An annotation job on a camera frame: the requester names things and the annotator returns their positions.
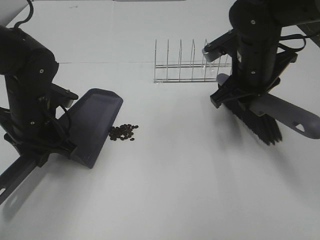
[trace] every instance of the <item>wire rack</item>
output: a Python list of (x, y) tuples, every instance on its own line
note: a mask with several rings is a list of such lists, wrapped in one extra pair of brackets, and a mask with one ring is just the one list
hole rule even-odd
[(230, 75), (232, 59), (228, 55), (221, 56), (208, 63), (202, 54), (204, 45), (196, 50), (195, 40), (191, 48), (183, 51), (183, 41), (180, 40), (173, 48), (169, 40), (162, 43), (155, 40), (154, 48), (154, 82), (155, 83), (215, 83), (219, 73)]

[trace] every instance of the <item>black bristles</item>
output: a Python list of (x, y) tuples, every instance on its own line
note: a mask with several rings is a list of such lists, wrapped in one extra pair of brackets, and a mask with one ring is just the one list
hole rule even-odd
[(245, 125), (251, 129), (265, 144), (275, 145), (276, 142), (282, 141), (282, 135), (276, 120), (269, 116), (257, 116), (250, 110), (243, 110), (237, 100), (231, 100), (224, 105)]

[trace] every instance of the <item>pile of coffee beans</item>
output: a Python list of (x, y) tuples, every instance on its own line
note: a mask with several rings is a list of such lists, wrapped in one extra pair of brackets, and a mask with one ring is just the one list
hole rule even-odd
[(112, 126), (109, 130), (110, 140), (117, 141), (117, 139), (121, 139), (124, 141), (130, 139), (130, 141), (134, 141), (135, 139), (132, 137), (134, 135), (133, 130), (138, 127), (138, 125), (131, 124), (123, 124), (116, 127)]

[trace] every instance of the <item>brush handle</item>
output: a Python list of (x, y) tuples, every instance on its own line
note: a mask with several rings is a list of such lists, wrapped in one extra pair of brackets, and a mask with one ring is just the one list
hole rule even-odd
[(267, 114), (307, 138), (320, 139), (319, 116), (269, 93), (254, 100), (249, 109), (258, 116)]

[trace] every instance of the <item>white table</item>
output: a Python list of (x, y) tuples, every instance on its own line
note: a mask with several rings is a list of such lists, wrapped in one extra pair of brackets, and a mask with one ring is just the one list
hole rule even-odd
[[(320, 238), (320, 141), (279, 124), (284, 141), (266, 146), (214, 108), (215, 83), (153, 83), (154, 40), (213, 40), (230, 28), (232, 3), (34, 2), (22, 28), (62, 63), (54, 83), (80, 96), (115, 91), (124, 103), (114, 125), (140, 128), (134, 142), (107, 140), (91, 170), (53, 154), (0, 206), (0, 239)], [(320, 115), (319, 55), (308, 40), (272, 93)], [(2, 143), (1, 172), (18, 157)]]

